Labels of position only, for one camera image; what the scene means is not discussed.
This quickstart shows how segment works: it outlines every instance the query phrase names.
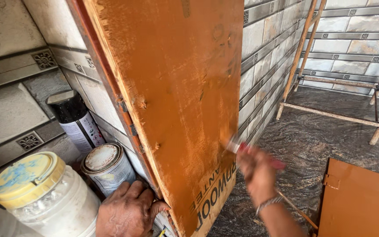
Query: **metal stand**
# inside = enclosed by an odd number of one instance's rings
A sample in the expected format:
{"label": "metal stand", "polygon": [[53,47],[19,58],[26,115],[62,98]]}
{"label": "metal stand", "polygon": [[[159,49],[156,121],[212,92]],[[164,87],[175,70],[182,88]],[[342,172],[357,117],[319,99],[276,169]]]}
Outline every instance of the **metal stand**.
{"label": "metal stand", "polygon": [[[304,70],[305,63],[307,62],[308,54],[310,52],[311,45],[313,43],[313,38],[314,38],[314,35],[316,34],[316,30],[317,30],[317,27],[318,27],[318,24],[320,21],[320,17],[321,17],[321,14],[323,12],[324,5],[326,4],[326,0],[321,1],[319,10],[317,11],[316,16],[313,18],[313,13],[314,13],[314,10],[316,8],[316,4],[317,4],[317,0],[311,1],[311,6],[310,6],[310,9],[308,11],[307,19],[305,20],[305,25],[304,25],[304,29],[302,31],[301,38],[299,39],[298,48],[297,48],[297,51],[295,54],[294,61],[292,63],[291,71],[289,73],[289,79],[288,79],[288,82],[286,84],[285,91],[283,93],[283,101],[280,103],[279,110],[277,112],[276,120],[280,119],[280,116],[282,115],[283,107],[287,106],[287,107],[291,107],[291,108],[295,108],[295,109],[299,109],[299,110],[304,110],[304,111],[308,111],[311,113],[317,113],[320,115],[329,116],[329,117],[333,117],[333,118],[337,118],[337,119],[343,119],[343,120],[352,121],[352,122],[356,122],[356,123],[375,126],[375,127],[377,127],[377,129],[375,130],[374,135],[372,136],[371,141],[370,141],[370,145],[375,145],[378,138],[379,138],[379,121],[378,121],[378,109],[377,109],[377,97],[379,94],[379,83],[378,84],[370,84],[370,83],[355,82],[355,81],[335,81],[335,80],[328,80],[328,79],[322,79],[322,78],[315,78],[312,76],[302,76],[302,72]],[[299,73],[298,73],[297,81],[294,84],[292,84],[292,79],[293,79],[295,72],[297,70],[298,62],[299,62],[299,59],[301,57],[301,53],[302,53],[302,49],[303,49],[303,46],[305,43],[305,38],[306,38],[307,33],[308,33],[308,29],[312,25],[314,25],[314,27],[313,27],[313,30],[311,32],[310,40],[308,41],[308,45],[307,45],[307,48],[305,51],[305,56],[304,56],[304,59],[302,61]],[[294,104],[287,103],[286,100],[288,98],[288,95],[290,94],[290,92],[292,92],[292,90],[294,92],[297,91],[299,82],[301,80],[318,81],[318,82],[324,82],[324,83],[339,84],[339,85],[346,85],[346,86],[357,86],[357,87],[365,87],[365,88],[374,89],[374,95],[371,98],[370,104],[375,105],[375,121],[370,121],[370,120],[361,119],[361,118],[360,119],[354,118],[354,117],[334,113],[331,111],[318,110],[318,109],[313,109],[313,108],[309,108],[309,107],[302,106],[302,105],[294,105]]]}

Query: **spray paint can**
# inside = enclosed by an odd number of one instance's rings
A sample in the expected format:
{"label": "spray paint can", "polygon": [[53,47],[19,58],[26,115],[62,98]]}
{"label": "spray paint can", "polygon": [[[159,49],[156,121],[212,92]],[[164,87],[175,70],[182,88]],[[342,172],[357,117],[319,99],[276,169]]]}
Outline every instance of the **spray paint can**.
{"label": "spray paint can", "polygon": [[118,143],[106,143],[92,150],[81,162],[81,170],[108,197],[123,181],[133,183],[135,172]]}
{"label": "spray paint can", "polygon": [[81,96],[75,90],[49,96],[46,104],[81,153],[106,143]]}

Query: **black spray can cap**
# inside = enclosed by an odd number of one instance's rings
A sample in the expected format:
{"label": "black spray can cap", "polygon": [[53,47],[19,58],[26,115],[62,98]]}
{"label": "black spray can cap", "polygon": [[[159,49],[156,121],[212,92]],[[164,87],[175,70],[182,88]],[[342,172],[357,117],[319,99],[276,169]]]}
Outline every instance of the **black spray can cap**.
{"label": "black spray can cap", "polygon": [[46,104],[61,124],[72,123],[87,114],[87,107],[75,90],[52,94],[46,99]]}

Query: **granite floor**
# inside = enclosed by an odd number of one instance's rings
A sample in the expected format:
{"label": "granite floor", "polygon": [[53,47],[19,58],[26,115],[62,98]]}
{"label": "granite floor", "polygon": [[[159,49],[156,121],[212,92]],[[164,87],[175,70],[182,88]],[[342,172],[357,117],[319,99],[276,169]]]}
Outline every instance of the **granite floor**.
{"label": "granite floor", "polygon": [[[370,97],[299,87],[289,102],[374,119]],[[375,127],[284,108],[280,121],[273,119],[257,145],[268,150],[287,167],[277,175],[277,187],[311,219],[319,223],[322,180],[329,157],[379,173],[379,141],[368,144]],[[294,218],[306,232],[311,226],[291,207]],[[209,237],[265,237],[267,230],[255,216],[238,172],[236,186],[211,228]]]}

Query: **can label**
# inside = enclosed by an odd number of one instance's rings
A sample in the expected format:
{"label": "can label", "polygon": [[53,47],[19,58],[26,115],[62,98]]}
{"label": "can label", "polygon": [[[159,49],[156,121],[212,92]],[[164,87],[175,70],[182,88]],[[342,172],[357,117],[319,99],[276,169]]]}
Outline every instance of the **can label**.
{"label": "can label", "polygon": [[89,176],[106,197],[113,193],[122,182],[133,183],[135,181],[134,169],[124,152],[118,163],[108,170],[97,175],[89,174]]}
{"label": "can label", "polygon": [[59,125],[80,152],[90,152],[93,148],[106,143],[90,112],[87,112],[87,114],[78,121],[81,127],[77,121],[67,124],[59,123]]}

